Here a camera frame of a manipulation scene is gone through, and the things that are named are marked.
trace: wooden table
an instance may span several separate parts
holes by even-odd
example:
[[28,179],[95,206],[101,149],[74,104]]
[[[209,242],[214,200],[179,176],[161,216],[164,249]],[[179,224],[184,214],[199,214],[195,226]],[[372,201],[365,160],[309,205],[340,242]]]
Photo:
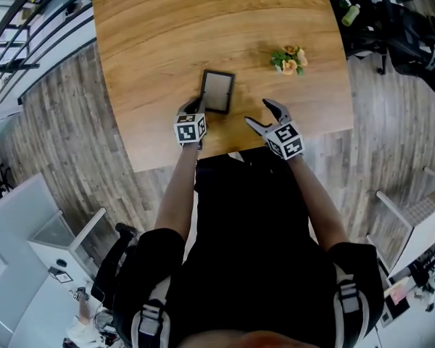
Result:
[[[262,98],[284,103],[305,136],[352,128],[352,101],[329,0],[94,0],[109,98],[134,171],[171,165],[173,119],[199,95],[203,70],[236,74],[231,112],[207,113],[201,157],[255,148],[248,115],[273,122]],[[304,48],[304,76],[278,74],[270,54]]]

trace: cable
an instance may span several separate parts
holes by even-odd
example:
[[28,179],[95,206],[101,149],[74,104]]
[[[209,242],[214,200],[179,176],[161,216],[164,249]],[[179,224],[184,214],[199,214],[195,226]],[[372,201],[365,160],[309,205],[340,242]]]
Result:
[[[102,335],[102,336],[105,336],[105,334],[106,334],[106,331],[104,330],[104,328],[102,328],[102,327],[100,327],[99,326],[99,324],[98,324],[98,321],[96,320],[96,318],[98,317],[98,315],[100,314],[100,313],[102,313],[102,312],[106,312],[106,313],[108,313],[108,314],[110,314],[111,316],[113,316],[113,314],[112,314],[112,311],[110,311],[110,310],[99,310],[100,309],[100,307],[103,305],[103,302],[104,302],[104,300],[105,300],[105,298],[106,298],[106,294],[103,292],[103,290],[101,290],[99,287],[97,287],[95,284],[92,284],[92,288],[93,287],[96,287],[102,294],[103,294],[103,300],[100,302],[100,304],[99,304],[99,306],[96,308],[96,310],[95,310],[95,315],[92,317],[92,320],[93,320],[93,322],[94,322],[94,326],[95,326],[95,328],[96,328],[96,330]],[[119,334],[116,332],[116,333],[111,333],[111,334],[113,334],[113,335],[116,335],[116,339],[113,339],[113,343],[115,342],[115,341],[118,341],[119,339],[120,339],[120,336],[119,336]]]
[[383,348],[383,347],[382,347],[382,341],[380,340],[380,335],[378,335],[378,329],[377,329],[377,326],[374,326],[374,328],[375,328],[375,330],[376,330],[377,339],[378,339],[378,343],[380,344],[380,348]]
[[105,300],[105,298],[106,298],[107,295],[104,293],[103,290],[101,290],[97,285],[95,285],[95,283],[91,283],[91,284],[92,284],[91,289],[93,289],[94,287],[96,287],[96,289],[97,289],[98,291],[100,291],[100,292],[103,294],[103,299],[101,300],[99,306],[95,309],[95,316],[94,316],[94,318],[95,318],[95,317],[100,313],[99,309],[100,309],[100,307],[103,305],[103,302],[104,302],[104,300]]

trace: black shirt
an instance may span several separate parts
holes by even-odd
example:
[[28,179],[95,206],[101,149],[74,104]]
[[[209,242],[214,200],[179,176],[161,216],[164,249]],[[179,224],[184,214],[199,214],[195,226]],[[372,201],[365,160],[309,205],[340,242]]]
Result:
[[[197,239],[187,261],[182,264],[185,244],[175,231],[140,238],[138,267],[131,268],[140,284],[130,292],[143,304],[154,285],[172,275],[166,304],[170,347],[218,329],[274,331],[332,347],[334,262],[355,275],[369,302],[372,329],[384,303],[375,248],[342,243],[325,252],[309,236],[292,175],[274,169],[265,175],[233,161],[213,158],[197,166]],[[129,340],[132,315],[140,307],[134,309],[118,322]]]

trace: wood grain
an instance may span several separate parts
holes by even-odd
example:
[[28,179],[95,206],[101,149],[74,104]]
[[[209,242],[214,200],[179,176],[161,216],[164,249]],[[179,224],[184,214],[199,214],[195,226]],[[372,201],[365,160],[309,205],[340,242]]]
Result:
[[[352,127],[349,78],[328,0],[94,0],[101,63],[134,171],[170,165],[180,147],[173,118],[199,95],[203,70],[236,74],[227,116],[207,114],[203,157],[262,140],[244,116],[273,116],[262,98],[288,106],[306,136]],[[304,48],[306,75],[269,65],[284,45]]]
[[[305,158],[331,195],[352,241],[371,232],[393,258],[402,225],[376,197],[399,207],[435,189],[435,94],[380,58],[349,61],[355,127],[307,138]],[[0,136],[0,162],[17,183],[41,171],[78,233],[100,206],[106,220],[83,243],[98,262],[112,246],[117,222],[153,228],[172,167],[134,173],[112,114],[96,44],[48,74],[23,98],[24,112]]]

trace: wooden floor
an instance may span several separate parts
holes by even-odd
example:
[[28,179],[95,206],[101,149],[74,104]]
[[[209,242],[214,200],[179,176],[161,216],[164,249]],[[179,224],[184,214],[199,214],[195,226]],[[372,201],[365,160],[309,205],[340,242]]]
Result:
[[[306,159],[340,208],[351,240],[377,233],[391,257],[402,228],[375,192],[405,206],[435,186],[421,172],[425,165],[435,170],[435,95],[391,68],[378,75],[379,61],[349,61],[355,128],[308,140]],[[0,162],[17,183],[41,171],[76,233],[100,206],[107,208],[106,222],[84,244],[97,262],[116,239],[115,223],[152,228],[172,168],[132,171],[96,44],[48,74],[23,102],[25,111],[0,136]]]

